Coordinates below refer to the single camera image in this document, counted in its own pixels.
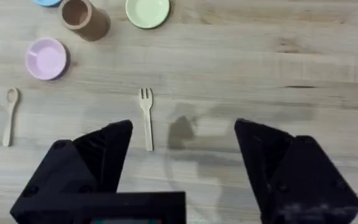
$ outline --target light blue object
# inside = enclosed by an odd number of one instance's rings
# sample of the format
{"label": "light blue object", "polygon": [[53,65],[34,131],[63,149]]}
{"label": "light blue object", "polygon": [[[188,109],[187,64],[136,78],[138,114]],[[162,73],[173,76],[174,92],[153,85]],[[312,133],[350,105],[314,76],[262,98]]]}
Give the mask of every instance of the light blue object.
{"label": "light blue object", "polygon": [[40,6],[50,7],[59,4],[62,0],[33,0]]}

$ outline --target brown cup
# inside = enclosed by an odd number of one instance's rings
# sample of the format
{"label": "brown cup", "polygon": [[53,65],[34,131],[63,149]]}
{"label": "brown cup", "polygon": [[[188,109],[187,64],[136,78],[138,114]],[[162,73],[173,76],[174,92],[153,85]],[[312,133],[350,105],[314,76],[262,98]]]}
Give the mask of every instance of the brown cup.
{"label": "brown cup", "polygon": [[59,6],[63,25],[87,41],[104,37],[109,31],[107,15],[88,0],[63,0]]}

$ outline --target wooden fork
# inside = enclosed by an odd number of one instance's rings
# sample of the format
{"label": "wooden fork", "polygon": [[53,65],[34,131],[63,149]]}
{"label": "wooden fork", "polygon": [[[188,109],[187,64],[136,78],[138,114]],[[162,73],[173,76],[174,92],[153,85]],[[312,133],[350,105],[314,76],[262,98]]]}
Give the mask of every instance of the wooden fork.
{"label": "wooden fork", "polygon": [[150,109],[153,106],[153,93],[150,88],[141,88],[139,90],[139,103],[143,109],[144,131],[146,139],[146,150],[153,151],[153,132]]}

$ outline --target small plate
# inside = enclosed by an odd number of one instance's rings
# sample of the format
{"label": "small plate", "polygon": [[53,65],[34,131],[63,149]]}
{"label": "small plate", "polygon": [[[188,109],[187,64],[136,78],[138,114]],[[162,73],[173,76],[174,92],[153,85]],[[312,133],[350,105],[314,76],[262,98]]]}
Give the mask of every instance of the small plate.
{"label": "small plate", "polygon": [[57,5],[62,0],[33,0],[33,1],[40,6],[50,7],[50,6]]}
{"label": "small plate", "polygon": [[41,80],[58,77],[64,71],[66,63],[66,49],[59,41],[51,38],[35,41],[25,55],[25,65],[28,71]]}
{"label": "small plate", "polygon": [[125,9],[128,19],[137,27],[151,29],[168,17],[169,0],[127,0]]}

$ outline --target fork handle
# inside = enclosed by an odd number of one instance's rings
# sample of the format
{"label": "fork handle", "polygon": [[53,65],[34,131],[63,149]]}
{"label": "fork handle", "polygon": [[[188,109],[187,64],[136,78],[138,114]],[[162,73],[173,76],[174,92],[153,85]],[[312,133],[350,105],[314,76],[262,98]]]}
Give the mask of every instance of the fork handle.
{"label": "fork handle", "polygon": [[150,109],[143,112],[144,115],[144,131],[146,139],[146,150],[153,151],[153,132],[152,132],[152,121],[150,118]]}

